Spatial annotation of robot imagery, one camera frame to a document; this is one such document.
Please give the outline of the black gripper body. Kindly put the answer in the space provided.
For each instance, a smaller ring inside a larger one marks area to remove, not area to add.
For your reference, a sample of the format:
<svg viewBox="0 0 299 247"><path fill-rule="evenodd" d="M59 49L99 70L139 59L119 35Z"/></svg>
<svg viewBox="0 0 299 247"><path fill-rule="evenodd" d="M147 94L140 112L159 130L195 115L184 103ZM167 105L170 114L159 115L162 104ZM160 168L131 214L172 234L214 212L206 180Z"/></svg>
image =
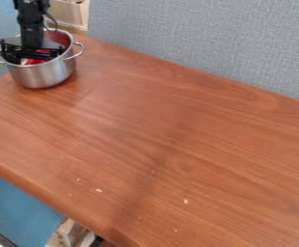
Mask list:
<svg viewBox="0 0 299 247"><path fill-rule="evenodd" d="M64 52L64 45L51 41L44 35L44 17L42 14L19 13L18 16L20 36L0 40L0 55L4 58L7 53L18 57L30 58L38 49L47 49L51 52L52 60Z"/></svg>

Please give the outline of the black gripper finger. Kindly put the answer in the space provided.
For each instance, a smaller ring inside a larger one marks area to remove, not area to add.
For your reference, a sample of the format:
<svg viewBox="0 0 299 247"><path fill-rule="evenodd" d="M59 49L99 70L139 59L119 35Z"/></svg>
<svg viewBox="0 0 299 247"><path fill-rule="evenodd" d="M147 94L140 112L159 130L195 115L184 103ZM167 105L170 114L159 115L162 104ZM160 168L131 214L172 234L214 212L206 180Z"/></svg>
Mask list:
<svg viewBox="0 0 299 247"><path fill-rule="evenodd" d="M12 53L7 53L4 55L4 60L11 63L11 64L15 64L15 65L19 65L20 64L20 58L18 57L16 54L12 54Z"/></svg>

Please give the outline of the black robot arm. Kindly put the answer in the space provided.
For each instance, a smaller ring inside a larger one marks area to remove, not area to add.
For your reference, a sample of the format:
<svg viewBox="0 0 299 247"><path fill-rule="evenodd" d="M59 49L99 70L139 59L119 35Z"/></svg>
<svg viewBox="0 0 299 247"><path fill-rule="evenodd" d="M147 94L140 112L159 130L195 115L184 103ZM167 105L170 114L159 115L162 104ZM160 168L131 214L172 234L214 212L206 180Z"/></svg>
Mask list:
<svg viewBox="0 0 299 247"><path fill-rule="evenodd" d="M20 34L0 40L0 56L16 65L22 64L23 59L48 62L64 51L64 45L46 37L46 32L55 34L58 31L51 30L44 23L44 16L56 22L48 12L50 0L14 0L14 4L19 11Z"/></svg>

